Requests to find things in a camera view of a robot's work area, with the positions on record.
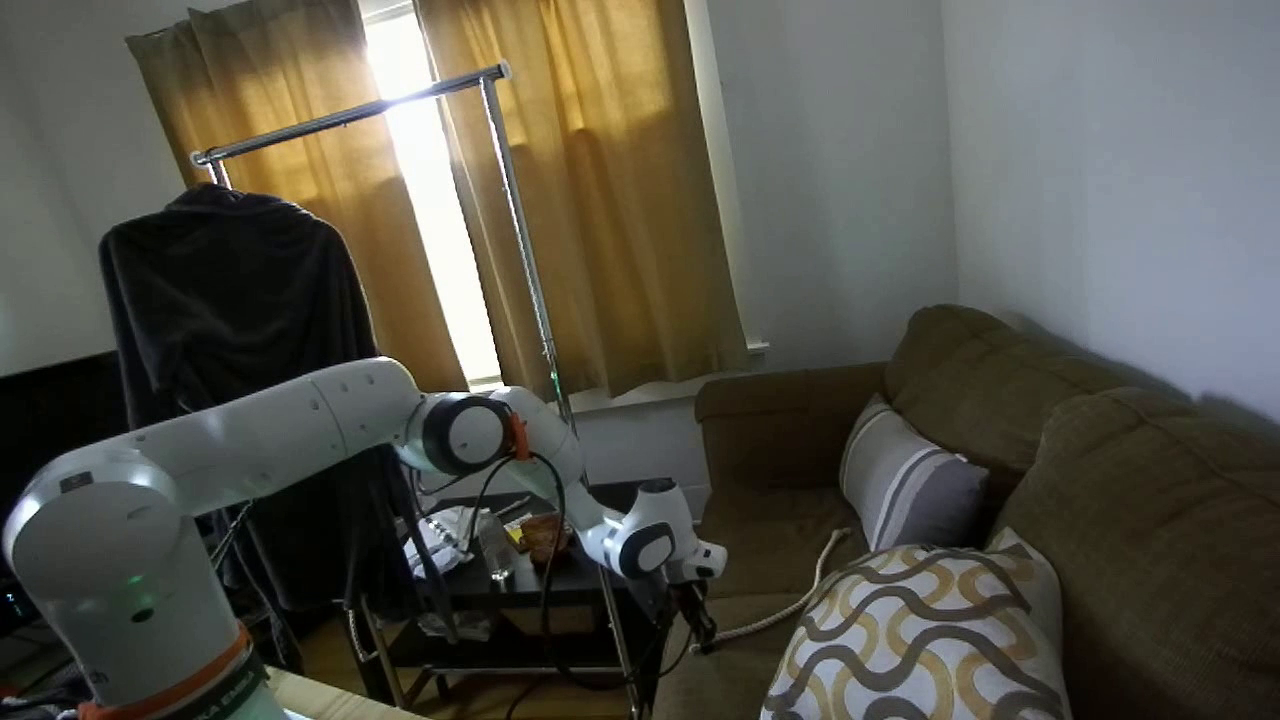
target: gray pillow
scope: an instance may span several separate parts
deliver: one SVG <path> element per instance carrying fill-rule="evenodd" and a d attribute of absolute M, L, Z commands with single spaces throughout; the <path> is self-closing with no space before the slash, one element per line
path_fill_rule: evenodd
<path fill-rule="evenodd" d="M 972 542 L 989 467 L 923 440 L 881 395 L 857 415 L 838 492 L 857 508 L 869 548 Z"/>

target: white pillow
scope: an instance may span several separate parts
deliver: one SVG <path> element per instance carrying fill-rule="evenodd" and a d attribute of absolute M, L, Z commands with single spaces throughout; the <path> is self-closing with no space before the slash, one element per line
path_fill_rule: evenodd
<path fill-rule="evenodd" d="M 1022 583 L 1052 568 L 1018 548 L 898 545 L 834 571 L 798 618 L 760 720 L 1044 717 L 1069 720 L 1059 646 Z"/>
<path fill-rule="evenodd" d="M 838 492 L 857 508 L 869 548 L 964 545 L 972 535 L 989 473 L 923 440 L 881 395 L 857 415 Z"/>

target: white wall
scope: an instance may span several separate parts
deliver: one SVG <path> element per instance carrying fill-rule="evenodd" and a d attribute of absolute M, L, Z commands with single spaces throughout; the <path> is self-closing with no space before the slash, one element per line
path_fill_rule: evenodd
<path fill-rule="evenodd" d="M 0 378 L 107 349 L 92 245 L 0 44 Z"/>
<path fill-rule="evenodd" d="M 0 0 L 0 378 L 113 349 L 94 242 L 181 194 L 123 36 L 183 7 Z"/>
<path fill-rule="evenodd" d="M 935 0 L 709 0 L 736 293 L 770 369 L 886 358 L 955 296 Z"/>
<path fill-rule="evenodd" d="M 944 5 L 958 300 L 1280 415 L 1280 5 Z"/>

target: sunlight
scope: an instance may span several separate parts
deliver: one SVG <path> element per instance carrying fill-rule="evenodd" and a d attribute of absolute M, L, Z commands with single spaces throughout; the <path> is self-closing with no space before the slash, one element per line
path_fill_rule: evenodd
<path fill-rule="evenodd" d="M 362 26 L 362 36 L 367 36 L 367 66 L 380 98 L 407 98 L 437 82 L 411 14 L 380 14 L 375 19 Z M 447 171 L 440 107 L 437 100 L 398 104 L 387 111 L 387 128 L 392 128 L 396 161 L 398 161 L 411 214 L 424 235 L 428 273 L 440 293 L 452 349 L 472 388 L 497 383 L 501 363 L 497 363 L 493 326 L 486 326 L 462 214 Z"/>

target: black jacket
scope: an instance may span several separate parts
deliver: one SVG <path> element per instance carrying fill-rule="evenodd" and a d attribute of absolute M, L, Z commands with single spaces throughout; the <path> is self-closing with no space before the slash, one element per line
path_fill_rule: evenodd
<path fill-rule="evenodd" d="M 130 426 L 375 351 L 341 231 L 275 198 L 191 187 L 113 229 L 98 267 Z M 392 548 L 392 480 L 392 451 L 362 451 L 253 506 L 241 553 L 280 608 L 350 600 Z"/>

